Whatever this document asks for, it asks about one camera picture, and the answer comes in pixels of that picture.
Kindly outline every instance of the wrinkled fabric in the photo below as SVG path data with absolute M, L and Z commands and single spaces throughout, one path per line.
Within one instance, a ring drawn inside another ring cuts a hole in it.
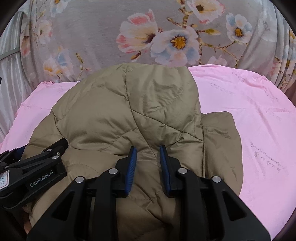
M 30 204 L 34 225 L 77 176 L 93 178 L 137 148 L 132 190 L 117 199 L 120 240 L 178 240 L 180 203 L 164 195 L 159 147 L 196 175 L 219 175 L 240 193 L 242 148 L 228 112 L 200 113 L 198 90 L 186 67 L 121 64 L 79 82 L 36 127 L 23 159 L 66 138 L 67 176 Z

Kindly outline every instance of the black gripper frame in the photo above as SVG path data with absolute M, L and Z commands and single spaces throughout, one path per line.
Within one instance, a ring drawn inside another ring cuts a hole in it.
M 127 158 L 99 177 L 76 177 L 37 221 L 27 241 L 117 241 L 115 199 L 128 196 L 136 159 L 131 147 Z
M 0 155 L 0 207 L 14 211 L 67 175 L 61 156 L 68 148 L 62 138 L 41 154 L 21 160 L 26 146 Z
M 181 199 L 182 241 L 270 241 L 243 201 L 219 177 L 198 177 L 160 147 L 165 193 Z

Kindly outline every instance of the pink blanket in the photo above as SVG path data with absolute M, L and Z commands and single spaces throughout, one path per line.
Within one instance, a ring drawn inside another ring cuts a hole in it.
M 189 68 L 201 112 L 228 111 L 240 133 L 244 180 L 240 198 L 274 238 L 296 206 L 296 109 L 264 76 L 217 65 Z M 17 112 L 0 153 L 29 142 L 34 128 L 77 82 L 42 82 Z

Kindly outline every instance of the number label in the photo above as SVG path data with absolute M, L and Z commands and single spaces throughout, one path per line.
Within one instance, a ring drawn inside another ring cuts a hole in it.
M 9 170 L 0 174 L 0 190 L 9 184 Z

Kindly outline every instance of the bed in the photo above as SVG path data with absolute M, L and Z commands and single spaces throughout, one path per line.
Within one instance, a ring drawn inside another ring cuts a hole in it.
M 2 14 L 0 33 L 23 2 L 9 2 L 11 11 Z M 296 32 L 291 12 L 295 3 L 272 2 Z M 264 224 L 272 239 L 295 240 L 295 107 L 272 82 L 254 72 L 216 65 L 189 69 L 199 89 L 201 112 L 228 111 L 234 117 L 243 150 L 244 181 L 240 198 Z M 34 128 L 76 83 L 41 82 L 31 94 L 30 85 L 24 85 L 26 91 L 22 93 L 26 95 L 14 107 L 17 110 L 20 106 L 0 144 L 0 153 L 26 145 Z

